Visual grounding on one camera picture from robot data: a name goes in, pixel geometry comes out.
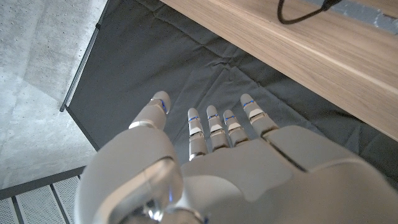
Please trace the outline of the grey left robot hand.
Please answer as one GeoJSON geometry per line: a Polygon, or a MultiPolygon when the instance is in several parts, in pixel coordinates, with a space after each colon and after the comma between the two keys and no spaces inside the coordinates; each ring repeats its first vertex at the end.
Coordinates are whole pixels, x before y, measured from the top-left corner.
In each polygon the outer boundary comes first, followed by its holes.
{"type": "Polygon", "coordinates": [[[365,160],[300,126],[278,127],[248,94],[249,139],[232,111],[207,108],[211,147],[188,111],[189,160],[164,133],[157,92],[85,167],[77,223],[396,223],[397,192],[365,160]]]}

